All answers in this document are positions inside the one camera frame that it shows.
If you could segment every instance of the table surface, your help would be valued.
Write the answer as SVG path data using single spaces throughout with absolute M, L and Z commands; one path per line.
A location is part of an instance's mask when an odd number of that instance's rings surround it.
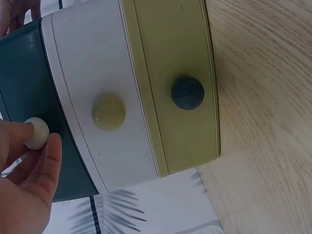
M 208 0 L 221 158 L 198 168 L 227 234 L 312 233 L 312 1 Z

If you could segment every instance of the drawer knob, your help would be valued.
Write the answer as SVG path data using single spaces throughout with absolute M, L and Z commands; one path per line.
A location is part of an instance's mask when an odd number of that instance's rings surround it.
M 113 131 L 124 123 L 126 110 L 118 97 L 102 96 L 93 105 L 92 118 L 100 129 Z
M 25 145 L 31 150 L 39 150 L 44 147 L 50 135 L 46 122 L 41 118 L 31 117 L 25 123 L 31 123 L 34 126 L 34 133 Z
M 204 100 L 205 90 L 194 77 L 178 78 L 171 88 L 171 98 L 183 110 L 193 110 Z

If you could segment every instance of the white knob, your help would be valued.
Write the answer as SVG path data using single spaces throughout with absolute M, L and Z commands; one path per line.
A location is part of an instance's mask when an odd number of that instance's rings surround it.
M 39 150 L 48 140 L 50 130 L 46 122 L 38 117 L 31 117 L 25 121 L 25 123 L 31 123 L 34 126 L 34 133 L 31 139 L 25 144 L 29 149 Z

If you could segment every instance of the dark blue knob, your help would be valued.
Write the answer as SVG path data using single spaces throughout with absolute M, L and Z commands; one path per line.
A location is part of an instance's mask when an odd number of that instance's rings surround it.
M 183 110 L 195 109 L 203 102 L 204 97 L 204 87 L 193 77 L 180 77 L 171 88 L 172 100 Z

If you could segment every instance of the yellow knob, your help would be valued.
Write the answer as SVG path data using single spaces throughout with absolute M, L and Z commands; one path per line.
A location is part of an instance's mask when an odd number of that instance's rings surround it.
M 92 118 L 100 129 L 113 131 L 124 123 L 126 110 L 118 97 L 102 96 L 93 106 Z

